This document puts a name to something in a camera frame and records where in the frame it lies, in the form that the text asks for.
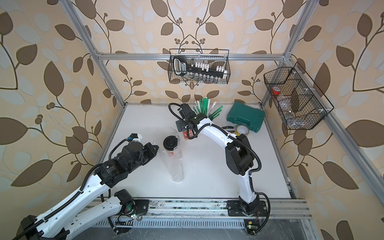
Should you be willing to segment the red paper cup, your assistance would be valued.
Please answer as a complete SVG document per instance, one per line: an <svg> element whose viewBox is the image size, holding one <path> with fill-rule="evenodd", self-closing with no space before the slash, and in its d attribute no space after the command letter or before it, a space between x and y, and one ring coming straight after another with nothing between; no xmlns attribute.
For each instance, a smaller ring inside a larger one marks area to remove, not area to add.
<svg viewBox="0 0 384 240"><path fill-rule="evenodd" d="M176 136L167 136L163 141L163 147L168 157L178 152L179 139Z"/></svg>
<svg viewBox="0 0 384 240"><path fill-rule="evenodd" d="M183 131L185 140L191 140L194 136L194 132L191 129L185 128Z"/></svg>

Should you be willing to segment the clear plastic carrier bag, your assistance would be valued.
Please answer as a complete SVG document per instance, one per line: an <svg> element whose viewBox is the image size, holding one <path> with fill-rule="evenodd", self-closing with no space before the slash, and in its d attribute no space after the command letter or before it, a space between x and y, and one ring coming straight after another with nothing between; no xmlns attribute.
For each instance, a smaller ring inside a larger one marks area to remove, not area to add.
<svg viewBox="0 0 384 240"><path fill-rule="evenodd" d="M168 157L165 153L163 147L163 141L167 136L176 136L179 139L178 152L171 157ZM181 139L179 133L176 129L172 127L158 129L157 135L154 138L155 145L159 146L157 157L163 162L167 168L168 174L175 183L181 183L184 178L184 168L183 168L183 153L181 149Z"/></svg>

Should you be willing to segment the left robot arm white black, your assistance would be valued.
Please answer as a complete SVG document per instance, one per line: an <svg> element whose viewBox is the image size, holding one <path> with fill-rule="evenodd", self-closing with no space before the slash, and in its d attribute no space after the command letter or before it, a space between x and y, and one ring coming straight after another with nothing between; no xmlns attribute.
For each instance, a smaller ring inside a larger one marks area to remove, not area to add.
<svg viewBox="0 0 384 240"><path fill-rule="evenodd" d="M120 190L108 199L109 192L137 168L148 164L158 153L159 146L141 142L141 136L131 134L111 151L108 160L93 166L78 189L56 206L40 214L29 215L20 223L16 240L71 240L103 219L125 215L139 219L139 207L127 190ZM102 202L89 210L85 208L96 198Z"/></svg>

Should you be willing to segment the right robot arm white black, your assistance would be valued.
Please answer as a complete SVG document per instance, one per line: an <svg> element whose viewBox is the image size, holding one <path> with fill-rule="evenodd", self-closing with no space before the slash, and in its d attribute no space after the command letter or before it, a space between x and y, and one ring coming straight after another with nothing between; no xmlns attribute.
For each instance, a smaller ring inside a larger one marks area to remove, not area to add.
<svg viewBox="0 0 384 240"><path fill-rule="evenodd" d="M199 135L205 135L224 148L226 164L229 170L238 176L240 187L239 199L234 206L228 205L229 211L238 212L247 217L259 218L265 215L265 220L252 222L245 226L248 235L257 235L267 224L271 214L271 202L263 192L257 192L253 185L252 174L262 169L259 156L252 149L246 135L236 135L213 122L213 117L198 107L192 110L188 104L168 104L168 109L178 119L187 132L187 139L194 140Z"/></svg>

